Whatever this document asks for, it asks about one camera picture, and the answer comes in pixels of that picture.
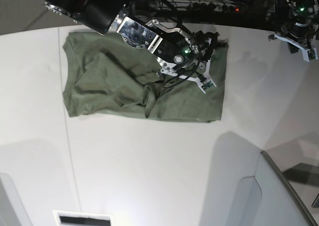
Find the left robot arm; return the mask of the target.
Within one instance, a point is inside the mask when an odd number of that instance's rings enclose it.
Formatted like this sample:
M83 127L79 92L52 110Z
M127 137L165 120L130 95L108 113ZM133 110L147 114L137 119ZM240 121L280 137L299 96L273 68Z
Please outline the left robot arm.
M282 0L282 23L270 39L288 44L290 53L301 51L307 62L318 59L314 42L319 38L319 0Z

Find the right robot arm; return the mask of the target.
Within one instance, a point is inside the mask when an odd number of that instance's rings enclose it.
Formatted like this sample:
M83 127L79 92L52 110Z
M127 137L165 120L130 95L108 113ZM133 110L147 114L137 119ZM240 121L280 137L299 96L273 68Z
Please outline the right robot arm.
M182 25L166 27L152 16L139 16L138 0L44 0L52 12L67 16L105 35L120 34L134 48L145 48L155 55L165 73L182 73L192 65L208 62L216 48L225 46L218 32L192 33Z

